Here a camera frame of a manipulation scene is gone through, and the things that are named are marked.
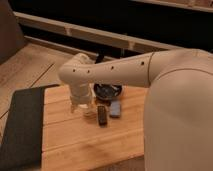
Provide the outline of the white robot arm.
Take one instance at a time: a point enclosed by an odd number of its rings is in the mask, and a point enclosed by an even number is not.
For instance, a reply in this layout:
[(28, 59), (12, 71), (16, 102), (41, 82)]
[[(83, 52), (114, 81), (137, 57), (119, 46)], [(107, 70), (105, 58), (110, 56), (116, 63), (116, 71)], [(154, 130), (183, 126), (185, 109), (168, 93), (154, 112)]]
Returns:
[(77, 54), (59, 70), (71, 101), (90, 83), (146, 87), (145, 171), (213, 171), (213, 53), (176, 49), (92, 64)]

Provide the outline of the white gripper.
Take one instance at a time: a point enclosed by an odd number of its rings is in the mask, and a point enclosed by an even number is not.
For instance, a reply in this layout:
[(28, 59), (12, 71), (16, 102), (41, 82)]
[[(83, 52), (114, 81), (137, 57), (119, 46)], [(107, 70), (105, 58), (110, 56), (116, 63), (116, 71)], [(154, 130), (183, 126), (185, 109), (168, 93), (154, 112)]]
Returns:
[(74, 113), (78, 108), (84, 110), (92, 105), (92, 91), (89, 84), (70, 85), (71, 112)]

